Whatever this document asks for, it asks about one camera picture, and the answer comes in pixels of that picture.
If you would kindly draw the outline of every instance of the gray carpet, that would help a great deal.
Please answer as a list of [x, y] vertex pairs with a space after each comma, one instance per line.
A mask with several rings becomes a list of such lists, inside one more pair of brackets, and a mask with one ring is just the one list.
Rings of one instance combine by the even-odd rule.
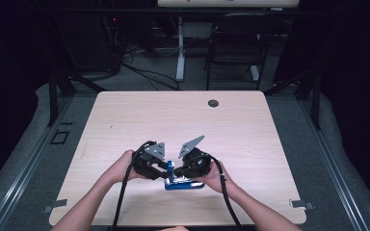
[[[271, 87], [282, 45], [283, 42], [280, 40], [272, 47], [261, 90]], [[187, 46], [186, 51], [185, 80], [180, 83], [180, 87], [182, 90], [204, 90], [203, 66], [206, 50], [203, 45], [194, 41]], [[154, 54], [138, 52], [133, 55], [131, 65], [173, 77], [176, 72], [176, 56], [177, 54], [165, 56], [158, 52]], [[159, 79], [171, 83], [164, 77]], [[122, 67], [116, 76], [96, 83], [107, 90], [169, 90], [158, 84], [152, 86], [147, 79], [125, 67]], [[51, 227], [48, 223], [50, 214], [44, 214], [41, 210], [56, 200], [95, 100], [92, 90], [79, 83], [74, 83], [74, 86], [78, 93], [71, 99], [58, 126], [54, 128], [69, 132], [66, 143], [48, 144], [42, 149], [37, 168], [30, 180], [26, 182], [27, 187], [14, 203], [13, 210], [8, 212], [8, 219], [2, 221], [3, 224], [0, 227], [4, 230], [49, 230]], [[299, 194], [303, 200], [313, 202], [316, 207], [306, 212], [307, 221], [302, 228], [304, 230], [354, 230], [336, 187], [330, 179], [320, 144], [311, 129], [312, 124], [305, 119], [308, 116], [302, 107], [305, 103], [294, 99], [291, 95], [293, 89], [294, 86], [283, 91], [279, 96], [267, 97], [267, 100]], [[40, 97], [40, 104], [35, 117], [0, 173], [0, 206], [16, 176], [36, 152], [40, 139], [47, 134], [46, 124], [49, 116], [47, 86], [39, 89], [37, 94]], [[370, 229], [370, 192], [346, 158], [330, 103], [325, 97], [322, 97], [320, 122], [322, 134]], [[93, 227], [92, 230], [105, 230], [105, 227]]]

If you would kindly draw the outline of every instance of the table top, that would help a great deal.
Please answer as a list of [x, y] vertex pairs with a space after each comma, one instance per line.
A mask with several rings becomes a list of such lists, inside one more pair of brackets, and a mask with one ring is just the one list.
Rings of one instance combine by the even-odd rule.
[[[214, 99], [219, 106], [210, 107]], [[222, 161], [249, 194], [294, 223], [304, 223], [300, 200], [266, 99], [260, 91], [105, 91], [97, 96], [54, 208], [54, 225], [125, 150], [145, 141], [164, 142], [166, 161], [182, 144], [204, 135], [198, 148]], [[93, 225], [111, 225], [121, 183], [107, 193]], [[242, 224], [252, 224], [231, 201]], [[128, 182], [119, 216], [121, 226], [233, 225], [223, 196], [200, 190], [166, 191], [162, 178]]]
[[159, 7], [296, 8], [299, 0], [158, 0]]

